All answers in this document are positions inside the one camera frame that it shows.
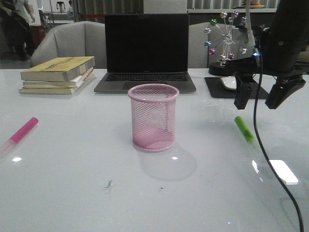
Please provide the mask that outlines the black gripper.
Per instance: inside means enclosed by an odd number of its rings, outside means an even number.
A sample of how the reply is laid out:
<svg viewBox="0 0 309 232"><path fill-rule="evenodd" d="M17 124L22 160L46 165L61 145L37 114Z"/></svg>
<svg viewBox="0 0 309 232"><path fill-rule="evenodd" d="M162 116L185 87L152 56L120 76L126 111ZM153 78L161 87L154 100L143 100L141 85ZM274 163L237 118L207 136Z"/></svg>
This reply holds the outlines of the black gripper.
<svg viewBox="0 0 309 232"><path fill-rule="evenodd" d="M263 68L268 75L291 78L309 72L309 63L299 61L298 56L309 43L308 24L272 24L260 31L255 46L259 55L242 58L227 63L227 68L235 73L236 96L234 105L245 109L247 102L256 89L253 73ZM305 85L302 77L279 79L271 88L266 99L269 109L277 109L290 95Z"/></svg>

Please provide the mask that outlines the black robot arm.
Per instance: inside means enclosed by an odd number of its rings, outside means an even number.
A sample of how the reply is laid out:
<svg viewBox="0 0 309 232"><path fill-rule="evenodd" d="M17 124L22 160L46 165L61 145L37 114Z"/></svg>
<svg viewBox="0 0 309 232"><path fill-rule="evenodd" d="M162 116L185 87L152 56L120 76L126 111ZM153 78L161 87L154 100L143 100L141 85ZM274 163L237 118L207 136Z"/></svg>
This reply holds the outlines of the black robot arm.
<svg viewBox="0 0 309 232"><path fill-rule="evenodd" d="M305 85L302 78L309 71L307 64L297 62L299 53L309 42L309 2L282 0L270 28L260 32L256 46L259 55L229 61L226 68L236 77L234 105L244 109L253 91L253 75L262 73L276 77L266 98L270 109L278 108L294 92Z"/></svg>

